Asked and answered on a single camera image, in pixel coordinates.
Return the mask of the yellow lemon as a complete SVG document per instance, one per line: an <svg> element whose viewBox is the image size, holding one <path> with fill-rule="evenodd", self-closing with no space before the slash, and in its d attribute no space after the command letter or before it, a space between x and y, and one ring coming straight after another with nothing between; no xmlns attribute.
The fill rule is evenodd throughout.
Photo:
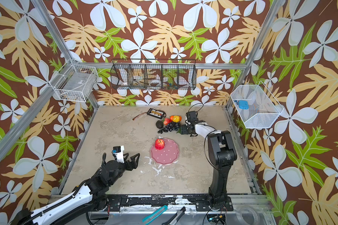
<svg viewBox="0 0 338 225"><path fill-rule="evenodd" d="M180 122L180 121L181 121L181 117L178 116L178 115L174 115L173 122L178 123L178 122Z"/></svg>

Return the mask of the red strawberry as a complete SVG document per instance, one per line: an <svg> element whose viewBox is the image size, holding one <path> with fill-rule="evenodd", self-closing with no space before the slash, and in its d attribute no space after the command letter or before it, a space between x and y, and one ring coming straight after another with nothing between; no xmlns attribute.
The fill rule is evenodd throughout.
<svg viewBox="0 0 338 225"><path fill-rule="evenodd" d="M170 119L170 118L165 118L164 121L163 121L163 124L164 124L165 126L167 126L167 125L170 124L170 123L171 123L171 119Z"/></svg>

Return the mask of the red apple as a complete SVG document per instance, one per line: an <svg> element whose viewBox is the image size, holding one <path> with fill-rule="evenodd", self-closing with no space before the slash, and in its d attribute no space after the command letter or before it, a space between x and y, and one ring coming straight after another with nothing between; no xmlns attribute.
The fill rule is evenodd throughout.
<svg viewBox="0 0 338 225"><path fill-rule="evenodd" d="M155 148L157 150L162 150L165 147L165 141L161 138L156 139L155 141Z"/></svg>

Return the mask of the pink dotted plate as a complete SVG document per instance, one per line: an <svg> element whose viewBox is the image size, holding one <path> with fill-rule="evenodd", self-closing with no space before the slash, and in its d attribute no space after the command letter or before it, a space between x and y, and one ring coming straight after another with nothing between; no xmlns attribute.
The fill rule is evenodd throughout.
<svg viewBox="0 0 338 225"><path fill-rule="evenodd" d="M158 164L167 165L175 162L179 157L179 146L178 144L168 138L163 138L165 141L165 147L162 150L155 148L155 143L150 149L151 158Z"/></svg>

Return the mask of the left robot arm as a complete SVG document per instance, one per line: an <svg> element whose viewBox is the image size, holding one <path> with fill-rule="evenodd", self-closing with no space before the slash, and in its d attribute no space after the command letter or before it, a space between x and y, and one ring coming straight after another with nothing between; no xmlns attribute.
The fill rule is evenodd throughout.
<svg viewBox="0 0 338 225"><path fill-rule="evenodd" d="M81 182L70 194L42 208L29 211L19 211L12 220L12 225L59 225L65 224L78 216L106 207L109 188L123 176L125 171L138 167L140 154L135 154L128 160L129 154L124 154L124 162L111 160L106 162L106 153L95 174Z"/></svg>

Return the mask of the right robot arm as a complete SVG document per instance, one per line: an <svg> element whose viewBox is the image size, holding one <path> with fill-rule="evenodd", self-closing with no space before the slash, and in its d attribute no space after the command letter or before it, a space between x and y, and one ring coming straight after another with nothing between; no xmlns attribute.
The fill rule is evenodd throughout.
<svg viewBox="0 0 338 225"><path fill-rule="evenodd" d="M207 202L211 209L225 208L233 211L232 201L227 194L229 171L237 160L237 152L230 131L220 131L205 121L198 119L196 111L186 113L186 123L181 126L181 134L202 136L204 153L213 167L212 183L208 189Z"/></svg>

